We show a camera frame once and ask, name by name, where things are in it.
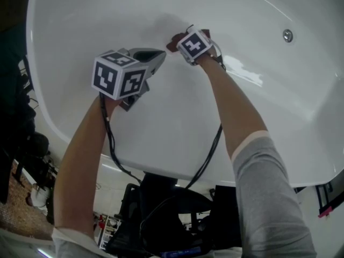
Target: forearm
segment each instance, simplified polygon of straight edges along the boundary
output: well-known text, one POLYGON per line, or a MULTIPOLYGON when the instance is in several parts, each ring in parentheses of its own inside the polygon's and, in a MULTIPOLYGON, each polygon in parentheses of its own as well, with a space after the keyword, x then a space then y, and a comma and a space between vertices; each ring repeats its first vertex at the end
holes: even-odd
MULTIPOLYGON (((110 116, 113 107, 107 106, 110 116)), ((54 189, 56 227, 93 234, 93 203, 99 159, 106 135, 99 98, 75 132, 63 157, 54 189)))
POLYGON ((206 56, 199 64, 207 73, 215 95, 230 157, 250 134, 266 130, 266 126, 246 95, 233 79, 212 58, 206 56))

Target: gray shirt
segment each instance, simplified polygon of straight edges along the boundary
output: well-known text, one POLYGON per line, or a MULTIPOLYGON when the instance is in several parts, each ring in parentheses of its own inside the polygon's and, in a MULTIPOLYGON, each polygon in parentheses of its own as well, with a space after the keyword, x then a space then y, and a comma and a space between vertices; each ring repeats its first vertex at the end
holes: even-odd
MULTIPOLYGON (((316 257, 283 161, 269 137, 252 140, 233 162, 242 254, 211 251, 203 257, 316 257)), ((99 257, 74 242, 54 238, 58 258, 99 257)))

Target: red object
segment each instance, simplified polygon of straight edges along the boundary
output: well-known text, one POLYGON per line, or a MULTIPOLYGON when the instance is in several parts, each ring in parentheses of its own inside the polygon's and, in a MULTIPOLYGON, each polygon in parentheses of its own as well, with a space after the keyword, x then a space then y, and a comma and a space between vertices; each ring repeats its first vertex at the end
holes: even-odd
POLYGON ((327 215, 329 215, 330 214, 330 212, 332 212, 333 211, 333 209, 332 209, 332 207, 330 206, 328 209, 326 209, 322 214, 320 214, 320 215, 318 215, 318 217, 319 218, 322 218, 322 217, 324 217, 324 216, 327 216, 327 215))
POLYGON ((100 221, 98 225, 101 229, 105 229, 105 223, 103 221, 100 221))

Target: wire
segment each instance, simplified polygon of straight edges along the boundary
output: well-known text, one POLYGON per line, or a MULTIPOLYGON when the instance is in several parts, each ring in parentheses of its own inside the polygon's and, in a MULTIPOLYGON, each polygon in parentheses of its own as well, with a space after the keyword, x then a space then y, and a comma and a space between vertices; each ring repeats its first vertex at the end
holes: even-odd
POLYGON ((189 27, 187 27, 187 29, 185 30, 185 33, 188 33, 188 29, 191 28, 192 26, 193 26, 193 24, 190 25, 189 27))
POLYGON ((122 172, 128 174, 129 176, 131 176, 132 178, 137 180, 139 184, 141 184, 142 181, 140 179, 138 179, 133 174, 131 174, 130 171, 124 169, 124 167, 122 166, 122 164, 118 160, 116 154, 114 153, 115 141, 114 141, 114 137, 113 137, 113 134, 112 134, 112 131, 111 131, 111 127, 110 127, 110 119, 108 117, 108 112, 106 111, 106 107, 105 107, 105 96, 104 96, 103 93, 99 93, 99 96, 100 96, 100 99, 101 99, 101 109, 102 109, 102 115, 103 115, 103 119, 104 119, 105 129, 106 129, 107 137, 109 139, 109 147, 110 147, 111 158, 114 161, 114 163, 117 165, 117 167, 122 172))
MULTIPOLYGON (((210 54, 209 52, 207 52, 206 54, 208 56, 210 56, 212 59, 214 59, 216 62, 218 62, 221 67, 226 70, 226 67, 225 65, 223 64, 223 59, 222 59, 222 53, 221 53, 221 50, 219 48, 219 46, 214 42, 212 41, 213 44, 219 49, 219 52, 220 52, 220 55, 218 57, 215 57, 214 55, 210 54)), ((220 140, 220 137, 221 137, 221 134, 222 134, 222 131, 223 131, 223 128, 222 128, 222 125, 220 124, 220 127, 216 133, 216 136, 213 140, 213 143, 211 145, 211 148, 209 150, 209 153, 204 161, 204 163, 202 164, 202 166, 199 168, 199 170, 196 172, 196 174, 194 175, 194 177, 191 179, 191 181, 189 182, 189 184, 185 187, 185 189, 189 189, 191 186, 194 185, 194 183, 196 183, 198 181, 198 179, 202 176, 202 174, 204 173, 204 171, 206 170, 206 168, 208 167, 208 164, 210 163, 212 157, 213 157, 213 154, 215 153, 215 150, 219 144, 219 140, 220 140)), ((142 236, 142 231, 145 230, 145 226, 147 225, 147 222, 152 218, 153 215, 155 215, 159 210, 161 210, 163 207, 165 207, 166 205, 168 205, 169 202, 171 202, 173 199, 175 199, 176 197, 178 197, 180 194, 182 194, 182 191, 179 192, 179 194, 176 194, 176 195, 173 195, 167 199, 165 199, 164 201, 162 201, 155 209, 152 210, 152 212, 146 217, 146 219, 144 219, 142 222, 141 222, 141 225, 140 225, 140 242, 141 242, 141 245, 142 247, 145 249, 145 251, 153 254, 153 255, 157 255, 157 253, 152 253, 152 251, 149 251, 145 248, 145 245, 144 245, 144 239, 143 239, 143 236, 142 236)))

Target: white bathtub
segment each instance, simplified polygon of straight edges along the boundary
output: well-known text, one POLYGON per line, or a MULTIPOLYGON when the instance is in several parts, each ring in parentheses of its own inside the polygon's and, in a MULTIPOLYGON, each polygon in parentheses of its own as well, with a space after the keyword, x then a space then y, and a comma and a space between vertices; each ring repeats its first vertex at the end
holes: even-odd
MULTIPOLYGON (((291 184, 321 184, 344 167, 343 13, 344 0, 30 0, 28 58, 44 117, 69 142, 97 95, 95 56, 164 49, 190 24, 209 28, 228 74, 266 122, 291 184)), ((190 178, 220 123, 207 77, 168 54, 149 84, 130 112, 115 112, 116 152, 127 166, 190 178)), ((203 179, 234 185, 223 138, 203 179)))

